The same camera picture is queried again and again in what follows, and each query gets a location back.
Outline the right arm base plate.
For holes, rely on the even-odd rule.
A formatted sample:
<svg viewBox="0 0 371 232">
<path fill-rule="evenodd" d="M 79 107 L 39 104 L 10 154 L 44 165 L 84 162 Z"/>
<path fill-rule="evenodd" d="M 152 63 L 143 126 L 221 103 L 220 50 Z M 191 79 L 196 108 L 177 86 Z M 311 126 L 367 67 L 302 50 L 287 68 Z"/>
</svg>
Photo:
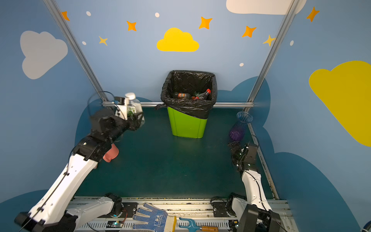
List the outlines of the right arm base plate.
<svg viewBox="0 0 371 232">
<path fill-rule="evenodd" d="M 235 215 L 227 208 L 227 203 L 225 201 L 211 201 L 210 205 L 213 208 L 213 215 L 215 218 L 235 217 Z"/>
</svg>

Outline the red cola bottle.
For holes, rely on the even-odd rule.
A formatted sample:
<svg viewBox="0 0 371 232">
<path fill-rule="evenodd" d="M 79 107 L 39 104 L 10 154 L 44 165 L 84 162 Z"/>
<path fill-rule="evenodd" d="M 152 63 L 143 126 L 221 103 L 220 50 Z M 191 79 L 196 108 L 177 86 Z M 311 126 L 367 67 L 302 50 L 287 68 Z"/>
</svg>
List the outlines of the red cola bottle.
<svg viewBox="0 0 371 232">
<path fill-rule="evenodd" d="M 210 94 L 211 94 L 211 90 L 207 89 L 204 93 L 196 94 L 196 96 L 192 97 L 192 99 L 193 100 L 206 100 Z"/>
</svg>

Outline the orange red label bottle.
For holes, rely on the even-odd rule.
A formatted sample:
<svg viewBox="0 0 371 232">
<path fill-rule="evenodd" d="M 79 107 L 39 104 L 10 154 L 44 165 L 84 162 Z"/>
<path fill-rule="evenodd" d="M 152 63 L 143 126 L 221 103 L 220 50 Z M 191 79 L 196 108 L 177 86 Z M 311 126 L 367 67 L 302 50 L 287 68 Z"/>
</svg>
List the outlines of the orange red label bottle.
<svg viewBox="0 0 371 232">
<path fill-rule="evenodd" d="M 188 100 L 192 98 L 192 96 L 189 93 L 180 93 L 180 92 L 174 93 L 173 97 L 175 99 L 188 99 Z"/>
</svg>

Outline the lime label bottle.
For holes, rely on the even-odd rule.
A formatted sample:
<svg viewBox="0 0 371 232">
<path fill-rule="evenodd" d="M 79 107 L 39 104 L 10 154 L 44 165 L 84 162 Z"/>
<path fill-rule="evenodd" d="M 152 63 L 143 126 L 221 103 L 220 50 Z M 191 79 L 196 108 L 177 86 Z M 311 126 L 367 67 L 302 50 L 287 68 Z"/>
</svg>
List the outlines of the lime label bottle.
<svg viewBox="0 0 371 232">
<path fill-rule="evenodd" d="M 136 98 L 135 93 L 129 92 L 125 94 L 127 106 L 127 114 L 129 118 L 137 118 L 140 122 L 140 127 L 145 124 L 145 117 L 141 102 Z"/>
</svg>

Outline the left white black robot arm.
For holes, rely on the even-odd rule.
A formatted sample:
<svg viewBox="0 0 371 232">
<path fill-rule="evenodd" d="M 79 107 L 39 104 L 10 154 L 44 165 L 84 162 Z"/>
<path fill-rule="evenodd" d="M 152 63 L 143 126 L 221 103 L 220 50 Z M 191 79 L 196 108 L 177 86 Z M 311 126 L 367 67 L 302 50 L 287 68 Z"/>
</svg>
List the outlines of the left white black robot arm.
<svg viewBox="0 0 371 232">
<path fill-rule="evenodd" d="M 103 109 L 91 116 L 92 131 L 69 155 L 69 161 L 43 198 L 28 212 L 20 212 L 14 222 L 29 232 L 73 232 L 82 225 L 109 214 L 122 212 L 122 199 L 108 193 L 93 203 L 68 210 L 69 202 L 89 173 L 126 130 L 140 128 L 143 113 L 128 119 Z"/>
</svg>

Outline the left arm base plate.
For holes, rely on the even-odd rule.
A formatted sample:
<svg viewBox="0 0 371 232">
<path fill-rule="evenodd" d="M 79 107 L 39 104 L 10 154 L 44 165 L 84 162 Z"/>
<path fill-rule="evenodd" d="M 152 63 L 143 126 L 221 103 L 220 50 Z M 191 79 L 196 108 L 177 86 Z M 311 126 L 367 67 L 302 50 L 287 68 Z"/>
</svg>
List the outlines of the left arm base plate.
<svg viewBox="0 0 371 232">
<path fill-rule="evenodd" d="M 137 202 L 123 202 L 121 205 L 122 210 L 118 214 L 111 212 L 107 215 L 100 216 L 100 218 L 132 218 L 136 214 L 138 208 Z"/>
</svg>

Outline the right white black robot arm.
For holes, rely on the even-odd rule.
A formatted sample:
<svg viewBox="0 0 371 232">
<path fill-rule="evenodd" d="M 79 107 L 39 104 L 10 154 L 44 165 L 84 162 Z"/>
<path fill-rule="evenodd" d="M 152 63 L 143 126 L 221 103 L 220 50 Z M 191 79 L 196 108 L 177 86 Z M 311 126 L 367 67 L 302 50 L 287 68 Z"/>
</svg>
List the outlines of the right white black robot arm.
<svg viewBox="0 0 371 232">
<path fill-rule="evenodd" d="M 226 208 L 237 221 L 231 224 L 233 232 L 285 232 L 280 215 L 273 212 L 264 193 L 261 174 L 257 167 L 258 145 L 242 146 L 239 141 L 228 144 L 232 163 L 241 174 L 246 196 L 230 194 Z"/>
</svg>

